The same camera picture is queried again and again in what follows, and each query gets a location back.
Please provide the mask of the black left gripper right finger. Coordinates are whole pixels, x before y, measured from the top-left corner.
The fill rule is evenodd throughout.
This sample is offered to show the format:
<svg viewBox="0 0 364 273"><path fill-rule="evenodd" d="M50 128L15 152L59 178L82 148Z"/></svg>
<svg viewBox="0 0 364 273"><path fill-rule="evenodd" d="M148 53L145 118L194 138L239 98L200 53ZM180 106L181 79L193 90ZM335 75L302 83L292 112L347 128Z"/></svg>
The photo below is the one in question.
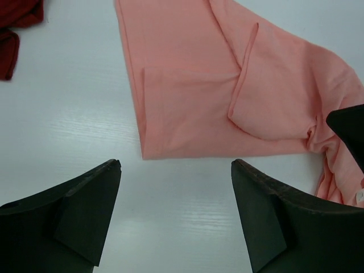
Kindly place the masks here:
<svg viewBox="0 0 364 273"><path fill-rule="evenodd" d="M253 272L363 271L363 209L312 196L241 159L231 179Z"/></svg>

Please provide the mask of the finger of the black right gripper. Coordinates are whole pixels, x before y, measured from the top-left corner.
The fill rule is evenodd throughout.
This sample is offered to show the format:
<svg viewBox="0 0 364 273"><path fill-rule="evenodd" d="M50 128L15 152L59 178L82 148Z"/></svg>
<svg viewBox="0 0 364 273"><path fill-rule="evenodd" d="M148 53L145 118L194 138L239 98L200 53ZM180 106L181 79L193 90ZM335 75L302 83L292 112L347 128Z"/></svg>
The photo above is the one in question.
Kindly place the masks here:
<svg viewBox="0 0 364 273"><path fill-rule="evenodd" d="M363 105L331 111L326 123L343 141L363 173Z"/></svg>

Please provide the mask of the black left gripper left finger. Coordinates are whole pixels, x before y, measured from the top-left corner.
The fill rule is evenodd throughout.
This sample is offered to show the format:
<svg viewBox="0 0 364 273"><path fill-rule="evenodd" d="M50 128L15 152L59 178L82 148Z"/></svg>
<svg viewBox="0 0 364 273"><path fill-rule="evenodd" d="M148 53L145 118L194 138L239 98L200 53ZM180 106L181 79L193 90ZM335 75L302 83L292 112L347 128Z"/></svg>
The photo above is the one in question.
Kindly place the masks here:
<svg viewBox="0 0 364 273"><path fill-rule="evenodd" d="M100 265L121 180L110 159L1 206L1 272L93 272Z"/></svg>

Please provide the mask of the pink t shirt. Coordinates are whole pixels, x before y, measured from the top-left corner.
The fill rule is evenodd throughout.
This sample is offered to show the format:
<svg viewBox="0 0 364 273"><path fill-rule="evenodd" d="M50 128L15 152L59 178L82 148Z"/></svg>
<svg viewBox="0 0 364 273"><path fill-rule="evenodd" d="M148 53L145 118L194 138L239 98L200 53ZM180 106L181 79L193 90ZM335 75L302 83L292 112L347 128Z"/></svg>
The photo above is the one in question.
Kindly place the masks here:
<svg viewBox="0 0 364 273"><path fill-rule="evenodd" d="M116 1L144 160L324 154L319 198L363 207L363 173L326 124L363 103L332 51L235 1Z"/></svg>

